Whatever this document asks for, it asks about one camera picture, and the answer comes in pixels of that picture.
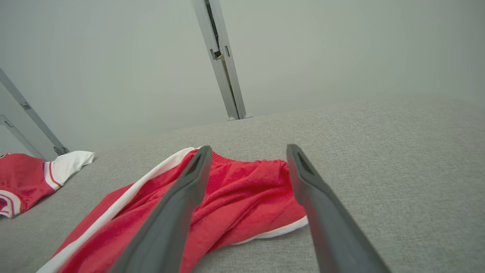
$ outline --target metal frame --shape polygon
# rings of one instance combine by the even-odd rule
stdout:
[[[238,111],[236,108],[236,103],[232,97],[231,87],[229,85],[229,80],[224,69],[224,64],[222,58],[216,57],[215,52],[220,51],[217,41],[215,39],[214,32],[212,30],[212,25],[210,22],[209,14],[207,12],[207,7],[205,0],[193,0],[195,15],[199,21],[200,31],[204,37],[204,42],[206,44],[207,53],[212,64],[212,69],[214,69],[215,78],[219,89],[221,90],[222,99],[224,100],[224,105],[226,106],[228,120],[239,119]]]
[[[244,107],[236,66],[234,65],[234,59],[230,51],[231,46],[229,44],[219,0],[193,0],[193,2],[195,14],[199,21],[200,30],[206,43],[210,62],[212,63],[224,104],[226,105],[229,120],[252,118],[251,115],[246,113]],[[218,39],[216,39],[214,34],[207,4],[210,6]]]
[[[5,125],[10,133],[12,133],[18,139],[18,141],[20,141],[20,143],[22,143],[22,145],[24,145],[25,148],[27,148],[27,150],[33,154],[33,156],[47,161],[47,159],[39,153],[39,151],[24,137],[24,135],[14,126],[14,124],[7,119],[6,116],[0,115],[0,125]]]
[[[212,9],[212,16],[214,17],[217,33],[219,34],[219,47],[221,48],[224,61],[226,63],[227,76],[231,84],[231,90],[236,103],[239,117],[241,119],[252,118],[250,114],[246,113],[244,107],[243,95],[241,94],[241,87],[239,86],[238,75],[236,73],[236,65],[234,64],[234,58],[231,51],[231,45],[229,44],[229,36],[227,35],[226,24],[224,23],[224,17],[222,16],[221,3],[219,0],[208,0]]]
[[[44,121],[39,117],[36,111],[30,106],[24,96],[20,93],[17,87],[12,83],[7,74],[0,68],[0,83],[5,86],[7,91],[14,97],[14,99],[22,106],[24,111],[35,122],[35,124],[42,130],[47,138],[54,144],[54,151],[58,155],[66,154],[69,150],[60,142],[54,133],[47,127]]]

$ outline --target gray upholstery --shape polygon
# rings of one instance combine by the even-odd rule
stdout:
[[[285,158],[298,144],[393,272],[485,266],[485,113],[443,97],[358,102],[147,136],[94,163],[13,220],[0,219],[0,264],[42,266],[109,192],[186,147],[236,160]],[[315,272],[309,228],[206,255],[195,272]]]

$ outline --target white stripe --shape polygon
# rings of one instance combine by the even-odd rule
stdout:
[[[244,243],[247,243],[249,241],[252,241],[254,239],[267,239],[267,238],[273,238],[273,237],[276,237],[276,236],[280,236],[280,235],[283,235],[283,234],[287,234],[287,233],[290,233],[292,232],[293,230],[297,230],[301,227],[304,227],[308,224],[308,218],[307,216],[305,215],[305,217],[303,217],[302,219],[298,220],[298,221],[295,221],[291,224],[287,224],[285,226],[282,226],[282,227],[279,227],[277,229],[274,229],[274,230],[270,230],[268,232],[263,232],[261,234],[258,234],[254,237],[251,237],[247,240],[244,240],[242,242],[239,242],[239,243],[234,243],[233,245],[235,244],[244,244]]]
[[[15,194],[6,191],[6,190],[0,190],[0,194],[3,194],[7,196],[8,198],[12,199],[12,202],[14,203],[14,215],[12,215],[12,204],[10,203],[10,200],[8,198],[5,198],[3,196],[0,196],[0,198],[4,199],[7,202],[7,206],[4,207],[2,210],[8,211],[8,215],[6,215],[8,218],[12,218],[15,215],[20,214],[20,198],[18,198]]]
[[[98,231],[107,222],[113,219],[118,212],[128,204],[133,197],[138,193],[141,187],[150,179],[176,167],[182,162],[184,157],[194,148],[190,147],[178,151],[169,158],[161,162],[158,166],[153,168],[149,173],[145,174],[140,180],[133,184],[123,195],[116,200],[106,212],[103,213],[77,240],[68,244],[56,256],[52,257],[37,273],[50,273],[58,271],[64,263],[78,250],[84,242],[86,242],[96,231]]]
[[[44,162],[44,179],[51,188],[53,188],[54,190],[58,190],[60,187],[56,183],[54,183],[54,181],[50,177],[49,163],[50,162]]]

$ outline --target white hem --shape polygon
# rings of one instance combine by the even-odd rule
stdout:
[[[281,236],[283,234],[287,234],[287,233],[290,233],[290,232],[292,232],[294,230],[297,230],[299,228],[302,228],[302,227],[306,226],[307,224],[308,224],[308,218],[305,215],[302,219],[297,220],[297,221],[295,221],[295,222],[293,222],[291,224],[287,224],[287,225],[282,226],[282,227],[279,227],[277,229],[260,233],[260,234],[254,236],[254,237],[251,237],[251,238],[249,238],[247,240],[244,240],[242,242],[239,242],[239,243],[234,243],[232,245],[244,244],[244,243],[247,243],[247,242],[252,241],[254,239],[268,239],[268,238],[273,238],[273,237]]]

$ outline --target clothing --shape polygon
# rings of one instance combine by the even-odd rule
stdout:
[[[172,155],[134,184],[108,194],[38,272],[106,272],[177,180],[197,149]],[[307,224],[287,163],[241,162],[213,153],[204,200],[193,213],[181,272],[221,247]]]
[[[85,151],[63,154],[50,162],[26,154],[0,156],[0,215],[12,218],[29,210],[93,158],[94,153]]]

